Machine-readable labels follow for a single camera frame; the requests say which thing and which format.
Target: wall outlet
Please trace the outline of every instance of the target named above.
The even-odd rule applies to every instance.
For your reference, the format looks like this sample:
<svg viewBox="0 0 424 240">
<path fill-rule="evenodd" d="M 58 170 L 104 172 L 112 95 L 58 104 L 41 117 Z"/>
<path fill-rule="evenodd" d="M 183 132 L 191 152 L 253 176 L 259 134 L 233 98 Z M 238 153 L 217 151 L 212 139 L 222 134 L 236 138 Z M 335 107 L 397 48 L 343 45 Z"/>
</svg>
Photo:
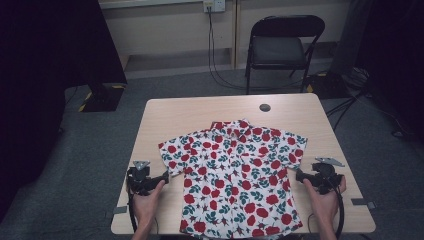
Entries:
<svg viewBox="0 0 424 240">
<path fill-rule="evenodd" d="M 203 0 L 203 12 L 225 12 L 225 0 Z"/>
</svg>

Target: tabletop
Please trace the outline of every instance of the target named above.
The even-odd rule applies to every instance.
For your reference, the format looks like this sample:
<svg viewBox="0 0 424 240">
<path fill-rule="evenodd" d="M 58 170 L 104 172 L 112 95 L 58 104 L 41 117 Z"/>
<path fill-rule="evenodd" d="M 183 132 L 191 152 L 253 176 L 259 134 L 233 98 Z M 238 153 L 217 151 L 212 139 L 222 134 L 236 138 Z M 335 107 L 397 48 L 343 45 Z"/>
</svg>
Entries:
<svg viewBox="0 0 424 240">
<path fill-rule="evenodd" d="M 344 164 L 345 167 L 335 167 L 336 172 L 345 175 L 347 181 L 347 190 L 343 193 L 345 207 L 343 232 L 368 233 L 375 230 L 375 223 L 368 207 L 354 205 L 352 202 L 352 199 L 362 199 L 362 194 L 324 109 L 314 94 L 149 100 L 141 119 L 129 166 L 133 166 L 132 162 L 135 160 L 149 160 L 150 176 L 162 175 L 166 168 L 159 154 L 159 143 L 207 129 L 213 121 L 234 121 L 243 118 L 254 126 L 277 128 L 308 138 L 300 166 L 305 173 L 316 173 L 312 172 L 311 164 L 317 162 L 315 160 L 317 156 L 333 157 Z M 172 177 L 170 183 L 162 190 L 156 215 L 159 231 L 153 226 L 152 233 L 181 234 L 179 225 L 182 213 L 183 178 L 183 174 Z M 312 213 L 309 197 L 303 184 L 295 180 L 295 171 L 289 170 L 289 179 L 297 210 L 304 223 L 304 226 L 295 233 L 309 233 L 308 216 Z M 126 206 L 127 202 L 124 179 L 117 207 Z M 310 230 L 317 232 L 313 218 L 309 224 Z M 334 226 L 337 227 L 337 224 L 338 217 L 335 218 Z M 111 229 L 115 234 L 133 233 L 128 211 L 114 215 Z"/>
</svg>

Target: shirt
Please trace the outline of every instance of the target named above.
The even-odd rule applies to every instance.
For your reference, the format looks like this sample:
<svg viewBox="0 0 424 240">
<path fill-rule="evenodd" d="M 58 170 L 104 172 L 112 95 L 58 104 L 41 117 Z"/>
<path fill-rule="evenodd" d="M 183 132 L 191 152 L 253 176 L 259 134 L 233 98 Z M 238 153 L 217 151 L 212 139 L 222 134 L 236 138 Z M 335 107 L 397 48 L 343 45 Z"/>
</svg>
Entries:
<svg viewBox="0 0 424 240">
<path fill-rule="evenodd" d="M 194 237 L 287 235 L 302 226 L 287 168 L 307 139 L 248 120 L 214 122 L 159 144 L 171 175 L 184 173 L 180 232 Z"/>
</svg>

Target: hand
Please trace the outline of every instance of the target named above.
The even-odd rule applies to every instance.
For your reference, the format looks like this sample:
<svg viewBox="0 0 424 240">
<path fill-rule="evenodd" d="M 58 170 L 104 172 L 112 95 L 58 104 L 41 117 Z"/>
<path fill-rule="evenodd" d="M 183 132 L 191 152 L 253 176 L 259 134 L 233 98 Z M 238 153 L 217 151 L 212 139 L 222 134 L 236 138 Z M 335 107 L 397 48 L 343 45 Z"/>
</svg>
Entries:
<svg viewBox="0 0 424 240">
<path fill-rule="evenodd" d="M 134 215 L 137 218 L 138 227 L 132 239 L 147 239 L 155 219 L 159 195 L 164 185 L 165 181 L 160 181 L 149 196 L 134 194 Z"/>
<path fill-rule="evenodd" d="M 308 191 L 312 210 L 318 220 L 321 239 L 336 239 L 333 230 L 333 219 L 339 209 L 337 194 L 331 191 L 325 195 L 320 195 L 308 179 L 304 179 L 303 184 Z M 339 188 L 340 193 L 346 191 L 346 178 L 344 176 Z"/>
</svg>

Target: gray carpet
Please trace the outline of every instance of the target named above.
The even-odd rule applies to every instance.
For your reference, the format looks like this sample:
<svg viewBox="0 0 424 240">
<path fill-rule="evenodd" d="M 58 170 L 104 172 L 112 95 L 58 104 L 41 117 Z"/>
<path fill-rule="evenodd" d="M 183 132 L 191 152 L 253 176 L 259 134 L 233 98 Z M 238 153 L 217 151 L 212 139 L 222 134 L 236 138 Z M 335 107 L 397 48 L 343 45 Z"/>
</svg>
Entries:
<svg viewBox="0 0 424 240">
<path fill-rule="evenodd" d="M 311 72 L 322 69 L 314 65 Z M 254 72 L 252 85 L 275 86 L 287 74 Z M 244 84 L 243 71 L 223 71 L 233 84 Z M 279 86 L 287 82 L 280 81 Z M 255 91 L 252 94 L 297 90 Z M 130 80 L 118 109 L 79 113 L 88 93 L 79 87 L 63 116 L 64 132 L 41 177 L 20 189 L 0 226 L 0 239 L 129 239 L 110 230 L 126 167 L 146 102 L 152 98 L 241 95 L 219 86 L 209 73 Z M 66 91 L 67 98 L 74 89 Z M 395 138 L 392 117 L 373 98 L 361 97 L 344 115 L 335 133 L 377 225 L 371 239 L 422 239 L 424 162 L 422 145 Z M 322 100 L 326 110 L 342 102 Z M 330 117 L 335 124 L 340 114 Z M 309 235 L 306 239 L 318 239 Z M 342 239 L 364 239 L 357 234 Z"/>
</svg>

